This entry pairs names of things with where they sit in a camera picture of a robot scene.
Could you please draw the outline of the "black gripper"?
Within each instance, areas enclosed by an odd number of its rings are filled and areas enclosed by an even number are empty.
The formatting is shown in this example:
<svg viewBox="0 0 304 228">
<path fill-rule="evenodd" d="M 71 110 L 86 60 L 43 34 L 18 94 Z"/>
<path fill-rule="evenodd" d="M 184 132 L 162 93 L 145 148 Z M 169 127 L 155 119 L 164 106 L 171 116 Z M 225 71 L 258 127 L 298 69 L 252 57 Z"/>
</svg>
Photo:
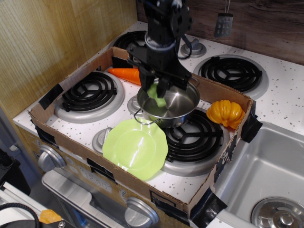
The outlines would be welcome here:
<svg viewBox="0 0 304 228">
<path fill-rule="evenodd" d="M 158 79 L 158 98 L 163 98 L 171 86 L 182 90 L 188 87 L 191 73 L 180 63 L 176 44 L 168 50 L 154 50 L 145 45 L 129 47 L 127 52 L 128 62 L 139 69 L 141 86 L 145 92 L 148 92 L 155 79 Z"/>
</svg>

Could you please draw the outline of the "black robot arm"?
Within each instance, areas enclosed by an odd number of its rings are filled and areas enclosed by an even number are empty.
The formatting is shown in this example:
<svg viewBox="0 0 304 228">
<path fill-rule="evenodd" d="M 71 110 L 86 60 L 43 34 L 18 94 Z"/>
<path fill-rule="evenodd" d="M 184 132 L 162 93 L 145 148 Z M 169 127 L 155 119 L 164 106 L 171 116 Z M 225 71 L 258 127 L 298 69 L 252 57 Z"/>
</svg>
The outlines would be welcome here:
<svg viewBox="0 0 304 228">
<path fill-rule="evenodd" d="M 157 95 L 164 97 L 171 86 L 185 90 L 191 78 L 178 57 L 181 38 L 192 26 L 184 0 L 143 0 L 148 29 L 145 46 L 130 47 L 128 62 L 139 69 L 142 89 L 148 91 L 158 79 Z"/>
</svg>

